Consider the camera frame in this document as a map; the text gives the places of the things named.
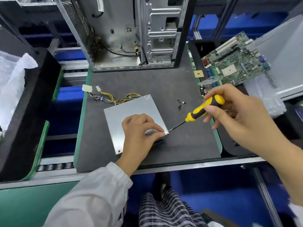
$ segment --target white plastic bag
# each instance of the white plastic bag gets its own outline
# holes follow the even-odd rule
[[[25,68],[38,67],[27,53],[16,57],[0,51],[0,126],[6,131],[19,103],[25,85]]]
[[[255,96],[262,100],[269,115],[273,119],[286,112],[285,104],[282,99],[275,94],[264,74],[253,79],[245,80],[243,84],[250,96]]]

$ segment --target motherboard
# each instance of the motherboard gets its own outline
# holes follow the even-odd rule
[[[255,47],[247,49],[253,42],[241,32],[202,58],[207,76],[214,86],[230,83],[234,86],[262,73],[270,66]]]

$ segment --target grey mat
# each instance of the grey mat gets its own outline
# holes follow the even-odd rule
[[[98,85],[115,99],[124,98],[130,92],[142,96],[151,94],[168,129],[184,121],[187,113],[201,104],[199,86],[186,50],[178,69],[92,73],[90,85],[94,88],[93,93]],[[186,102],[180,111],[177,99]],[[93,171],[119,158],[104,115],[104,109],[108,107],[111,105],[90,96],[87,99],[77,172]],[[210,124],[199,119],[173,130],[165,142],[150,151],[142,166],[180,165],[220,157]]]

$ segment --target plaid pants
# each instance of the plaid pants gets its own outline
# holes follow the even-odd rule
[[[161,202],[146,193],[139,210],[139,227],[207,227],[199,213],[193,211],[172,188],[165,189]]]

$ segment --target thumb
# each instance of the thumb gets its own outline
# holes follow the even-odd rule
[[[214,118],[220,121],[220,123],[225,127],[228,133],[232,130],[238,128],[240,124],[231,118],[225,110],[222,110],[219,107],[208,105],[205,106],[205,111],[211,114]]]
[[[165,136],[164,132],[156,132],[149,137],[149,141],[154,143],[158,138]]]

